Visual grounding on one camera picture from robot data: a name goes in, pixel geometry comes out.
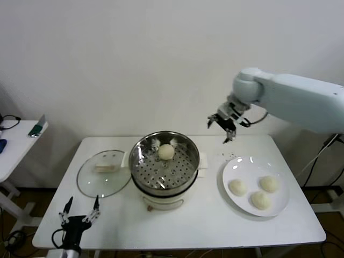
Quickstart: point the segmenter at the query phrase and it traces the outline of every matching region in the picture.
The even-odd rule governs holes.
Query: cable
[[[5,242],[5,237],[4,237],[4,213],[2,210],[2,207],[0,207],[1,210],[1,238],[2,241]]]
[[[312,168],[311,168],[311,171],[310,171],[310,173],[308,174],[308,177],[307,177],[307,179],[306,179],[306,181],[305,181],[305,183],[303,184],[302,187],[305,187],[305,186],[307,185],[309,179],[311,178],[311,175],[313,174],[313,169],[314,169],[314,167],[316,166],[317,161],[318,161],[318,157],[314,160],[313,165],[312,165]]]
[[[210,249],[210,250],[206,251],[206,252],[205,252],[204,254],[202,254],[199,258],[204,257],[206,254],[210,253],[211,251],[213,251],[213,249]]]
[[[35,253],[37,253],[39,251],[39,249],[36,249],[34,252],[32,252],[31,254],[28,255],[18,255],[18,254],[14,254],[12,252],[9,252],[10,254],[12,254],[13,256],[17,257],[17,258],[28,258],[31,257],[32,255],[34,255]]]
[[[261,121],[263,121],[264,119],[266,119],[266,117],[268,116],[268,112],[266,111],[264,116],[261,118],[261,119],[258,119],[257,121],[254,121],[254,122],[251,122],[251,125],[254,125],[254,124],[258,124],[260,123]]]
[[[3,127],[3,126],[0,126],[0,130],[1,130],[1,131],[11,129],[11,128],[17,126],[17,125],[20,123],[20,121],[21,121],[21,118],[20,118],[20,117],[14,116],[14,115],[12,115],[12,114],[7,114],[6,116],[3,116],[2,118],[4,119],[5,117],[14,117],[14,118],[16,119],[17,123],[14,124],[14,125],[12,125],[12,126],[10,126],[10,127]]]
[[[337,180],[343,175],[343,173],[344,173],[344,168],[342,169],[340,174],[337,176],[337,178],[331,184],[329,184],[329,187],[332,186],[335,182],[337,182]]]
[[[337,246],[337,247],[344,253],[344,248],[340,247],[339,245],[337,245],[337,244],[334,243],[334,242],[326,241],[326,242],[322,243],[321,246],[320,246],[321,254],[322,254],[322,256],[323,256],[324,258],[326,258],[325,252],[324,252],[324,246],[325,246],[325,244],[327,244],[327,243],[330,243],[330,244],[332,244],[332,245]]]
[[[53,245],[54,245],[57,249],[61,248],[61,246],[58,246],[58,245],[55,243],[54,236],[55,236],[55,234],[56,234],[57,232],[60,232],[60,231],[63,231],[63,230],[64,230],[63,228],[59,228],[58,230],[55,230],[55,231],[53,232],[53,234],[52,234],[52,243],[53,243]]]
[[[336,179],[333,180],[333,182],[332,182],[331,184],[329,184],[327,187],[331,187],[335,182],[337,182],[338,179],[340,179],[340,177],[341,177],[343,174],[344,174],[344,167],[343,167],[342,171],[339,173],[339,175],[336,177]],[[324,192],[324,191],[326,191],[326,190],[321,190],[321,191],[319,191],[319,192],[313,197],[313,199],[310,201],[310,204],[312,204],[312,203],[315,201],[315,199],[319,196],[319,194],[321,194],[321,193]]]
[[[6,250],[6,252],[9,253],[9,256],[13,255],[13,256],[15,256],[17,258],[27,258],[27,257],[31,257],[32,255],[37,253],[39,251],[39,249],[36,249],[33,253],[31,253],[29,255],[18,255],[18,254],[14,253],[15,250],[17,250],[18,248],[23,246],[23,244],[25,243],[26,238],[29,237],[29,236],[34,235],[34,233],[31,233],[31,234],[27,235],[23,231],[13,231],[5,239],[5,237],[4,237],[4,212],[3,212],[2,207],[0,207],[0,211],[1,211],[1,238],[3,240],[3,243],[5,244],[5,250]],[[11,239],[11,238],[15,238],[16,242],[14,242],[14,244],[10,244],[9,243],[9,239]]]
[[[327,229],[324,228],[324,231],[328,234],[330,234],[331,236],[333,236],[334,238],[336,238],[339,242],[341,242],[344,245],[344,241],[341,240],[338,236],[336,236],[335,234],[331,233],[330,231],[328,231]]]
[[[188,258],[191,254],[193,254],[196,250],[191,251],[185,258]]]
[[[313,161],[314,161],[314,164],[313,164],[313,168],[314,168],[314,166],[315,166],[315,160],[323,153],[324,150],[326,150],[326,148],[327,148],[329,145],[331,145],[331,143],[336,139],[336,137],[337,137],[338,135],[339,135],[338,133],[335,134],[334,137],[331,139],[331,141],[329,141],[328,144],[326,144],[325,146],[323,146],[323,147],[320,149],[318,155],[315,156],[315,157],[314,157],[314,158],[313,158],[313,159],[312,159],[312,160],[311,160],[311,161],[301,170],[301,173],[302,173],[303,171],[305,171],[305,169],[306,169]],[[308,183],[308,180],[310,179],[312,173],[313,173],[313,170],[312,170],[312,171],[310,172],[310,174],[308,175],[308,178],[307,178],[306,182],[303,184],[303,187],[305,187],[306,184]]]

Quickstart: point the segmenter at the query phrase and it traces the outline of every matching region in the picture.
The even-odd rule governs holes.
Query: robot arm
[[[251,104],[270,114],[317,133],[344,133],[344,87],[290,74],[272,74],[257,68],[243,69],[235,77],[233,91],[209,117],[233,140],[236,124],[250,127],[243,117]]]

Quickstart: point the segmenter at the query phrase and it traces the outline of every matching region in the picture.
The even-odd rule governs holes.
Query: wire
[[[13,256],[17,257],[17,258],[27,258],[27,257],[31,257],[32,255],[34,255],[38,251],[39,251],[39,249],[36,249],[34,252],[32,252],[31,254],[28,254],[28,255],[18,255],[18,254],[14,254],[13,252],[9,252],[9,253],[12,254]]]
[[[266,111],[264,116],[261,118],[261,119],[258,119],[257,121],[254,121],[254,122],[251,122],[251,125],[254,125],[254,124],[258,124],[260,123],[261,121],[263,121],[264,119],[266,119],[266,117],[268,116],[268,112]]]
[[[314,169],[314,167],[315,167],[316,164],[317,164],[318,158],[319,158],[319,157],[317,157],[317,158],[314,160],[313,165],[312,165],[312,168],[311,168],[311,171],[310,171],[310,173],[308,174],[308,177],[307,177],[307,179],[306,179],[306,181],[305,181],[305,183],[303,184],[302,187],[305,187],[305,186],[307,185],[309,179],[311,178],[311,175],[313,174],[313,169]]]
[[[331,184],[329,184],[329,186],[332,186],[335,182],[337,182],[337,180],[343,175],[343,173],[344,173],[344,168],[342,169],[340,174],[337,176],[337,178]]]
[[[0,207],[1,210],[1,238],[2,241],[5,242],[5,237],[4,237],[4,212],[2,210],[2,207]]]
[[[191,254],[193,254],[196,250],[191,251],[185,258],[188,258]]]
[[[206,251],[206,252],[205,252],[204,254],[202,254],[199,258],[204,257],[206,254],[210,253],[211,251],[213,251],[213,249],[210,249],[210,250]]]
[[[324,228],[324,231],[328,234],[330,234],[331,236],[333,236],[334,238],[336,238],[339,242],[341,242],[344,245],[344,241],[341,240],[338,236],[336,236],[335,234],[331,233],[330,231],[328,231],[327,229]]]
[[[14,116],[14,115],[12,115],[12,114],[7,114],[6,116],[3,116],[2,118],[4,119],[5,117],[14,117],[14,118],[16,119],[17,123],[14,124],[14,125],[12,125],[12,126],[10,126],[10,127],[6,127],[6,128],[3,127],[3,126],[0,126],[0,130],[1,130],[1,131],[11,129],[11,128],[17,126],[17,125],[20,123],[20,121],[21,121],[21,118],[20,118],[20,117]]]
[[[54,245],[57,249],[61,248],[61,246],[58,246],[58,245],[55,243],[54,236],[55,236],[55,234],[56,234],[57,232],[60,232],[60,231],[63,231],[63,230],[64,230],[63,228],[59,228],[58,230],[55,230],[55,231],[53,232],[53,234],[52,234],[52,242],[53,242],[53,245]]]
[[[330,243],[331,245],[337,246],[337,247],[344,253],[344,249],[343,249],[342,247],[340,247],[339,245],[337,245],[337,244],[334,243],[334,242],[326,241],[326,242],[322,243],[321,246],[320,246],[321,254],[322,254],[322,256],[323,256],[324,258],[326,258],[325,252],[324,252],[324,246],[325,246],[325,244],[327,244],[327,243]]]
[[[29,234],[29,235],[26,235],[26,233],[23,232],[23,231],[14,231],[14,232],[12,232],[12,233],[7,237],[7,239],[5,239],[5,237],[4,237],[4,212],[3,212],[2,207],[0,207],[0,211],[1,211],[1,238],[2,238],[2,240],[3,240],[2,243],[5,243],[5,242],[8,241],[10,238],[15,238],[15,239],[17,240],[16,234],[18,234],[18,233],[19,233],[19,234],[22,234],[22,237],[24,238],[24,240],[25,240],[27,237],[32,236],[32,235],[35,234],[35,232],[34,232],[34,233]],[[37,252],[39,251],[39,249],[36,249],[33,253],[31,253],[31,254],[29,254],[29,255],[18,255],[18,254],[15,254],[15,253],[14,253],[15,249],[11,249],[11,248],[13,248],[13,247],[14,247],[14,246],[13,246],[13,245],[10,245],[10,244],[7,244],[7,246],[5,246],[5,250],[6,250],[6,252],[9,253],[9,257],[10,257],[11,255],[13,255],[13,256],[18,257],[18,258],[27,258],[27,257],[31,257],[32,255],[34,255],[35,253],[37,253]]]
[[[331,141],[329,141],[327,145],[325,145],[324,147],[322,147],[322,148],[320,149],[318,155],[315,156],[315,157],[314,157],[314,158],[313,158],[313,159],[312,159],[312,160],[311,160],[311,161],[301,170],[301,173],[302,173],[303,171],[305,171],[305,169],[306,169],[313,161],[314,161],[314,164],[313,164],[313,168],[314,168],[314,166],[315,166],[315,160],[323,153],[324,150],[326,150],[326,148],[336,139],[336,137],[337,137],[338,135],[339,135],[338,133],[335,134],[334,137],[331,139]],[[310,174],[308,175],[308,178],[307,178],[306,182],[303,184],[303,187],[305,187],[306,184],[308,183],[308,181],[309,181],[309,179],[310,179],[310,177],[311,177],[311,175],[312,175],[312,172],[313,172],[313,170],[311,170]]]
[[[338,179],[340,179],[340,177],[344,174],[344,167],[342,169],[342,171],[340,172],[340,174],[337,176],[337,178],[335,180],[333,180],[333,182],[331,184],[329,184],[327,187],[331,187],[335,182],[337,182]],[[319,194],[321,194],[322,192],[324,192],[326,190],[321,190],[319,191],[314,197],[313,199],[310,201],[310,204],[312,204],[316,198],[319,196]]]

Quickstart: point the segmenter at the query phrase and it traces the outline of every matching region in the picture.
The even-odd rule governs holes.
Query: perforated steamer tray
[[[172,144],[175,155],[161,160],[159,146]],[[186,136],[175,132],[156,132],[142,138],[132,149],[129,167],[133,181],[144,193],[172,197],[186,191],[197,177],[199,152]]]

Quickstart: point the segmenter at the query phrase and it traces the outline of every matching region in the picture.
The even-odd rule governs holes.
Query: power cord
[[[12,114],[7,114],[6,116],[3,116],[3,118],[5,118],[5,117],[13,117],[13,118],[17,121],[17,123],[14,124],[14,125],[12,125],[12,126],[10,126],[10,127],[3,127],[3,126],[0,126],[0,131],[11,129],[11,128],[17,126],[17,125],[20,123],[20,121],[21,121],[21,118],[20,118],[20,117],[14,116],[14,115],[12,115]]]
[[[335,140],[338,140],[339,137],[341,136],[341,134],[333,134],[332,136],[330,136],[323,144],[322,148],[320,149],[320,151],[318,152],[318,155],[314,157],[314,159],[312,159],[302,170],[301,172],[305,171],[305,169],[312,163],[313,163],[313,166],[311,168],[311,171],[306,179],[306,182],[303,184],[302,187],[305,187],[309,181],[309,179],[311,178],[311,175],[313,174],[313,169],[318,161],[318,157],[323,153],[323,151],[329,147],[332,143],[334,143]]]
[[[337,180],[338,180],[343,174],[344,174],[344,167],[343,167],[342,171],[340,172],[340,174],[337,176],[337,178],[336,178],[335,180],[333,180],[333,182],[332,182],[331,184],[329,184],[327,187],[331,187],[335,182],[337,182]],[[324,191],[326,191],[326,190],[321,190],[321,191],[319,191],[319,192],[313,197],[313,199],[310,201],[310,204],[312,204],[312,203],[316,200],[316,198],[319,196],[319,194],[321,194],[321,193],[324,192]]]
[[[52,234],[52,243],[53,243],[53,245],[54,245],[57,249],[60,249],[61,246],[58,246],[58,245],[56,244],[56,242],[55,242],[55,240],[54,240],[54,236],[55,236],[55,234],[56,234],[57,232],[60,232],[60,231],[64,231],[64,229],[63,229],[63,228],[59,228],[58,230],[55,230],[55,231],[53,232],[53,234]]]
[[[330,231],[328,231],[328,230],[325,229],[325,228],[324,228],[324,231],[325,231],[327,234],[330,234],[332,237],[336,238],[337,241],[339,241],[341,244],[344,245],[344,241],[341,240],[338,236],[336,236],[335,234],[331,233]],[[341,251],[344,252],[344,249],[343,249],[341,246],[339,246],[337,243],[334,243],[334,242],[331,242],[331,241],[325,241],[325,242],[323,242],[323,243],[321,244],[321,246],[320,246],[320,250],[321,250],[321,254],[322,254],[323,258],[326,258],[326,256],[325,256],[325,251],[324,251],[324,247],[325,247],[326,244],[329,244],[329,243],[330,243],[331,245],[337,246]]]
[[[320,246],[321,254],[322,254],[322,256],[323,256],[324,258],[326,258],[326,255],[325,255],[325,252],[324,252],[324,246],[325,246],[326,244],[328,244],[328,243],[330,243],[330,244],[332,244],[332,245],[334,245],[334,246],[337,246],[337,247],[344,253],[344,248],[342,248],[341,246],[339,246],[338,244],[336,244],[336,243],[334,243],[334,242],[326,241],[326,242],[322,243],[321,246]]]
[[[7,252],[9,252],[10,255],[13,255],[13,256],[18,257],[18,258],[31,257],[32,255],[37,253],[39,251],[39,249],[36,249],[33,253],[31,253],[29,255],[18,255],[15,253],[16,250],[20,249],[24,245],[27,237],[32,236],[33,234],[27,235],[25,232],[17,230],[17,231],[10,233],[9,236],[5,239],[5,237],[4,237],[4,213],[3,213],[2,207],[0,207],[0,211],[1,211],[1,238],[2,238],[2,241],[4,242],[5,250]]]
[[[261,119],[258,119],[257,121],[254,121],[254,122],[251,122],[251,125],[255,125],[255,124],[258,124],[260,123],[261,121],[263,121],[264,119],[266,119],[266,117],[268,116],[268,112],[266,111],[264,116],[261,118]]]

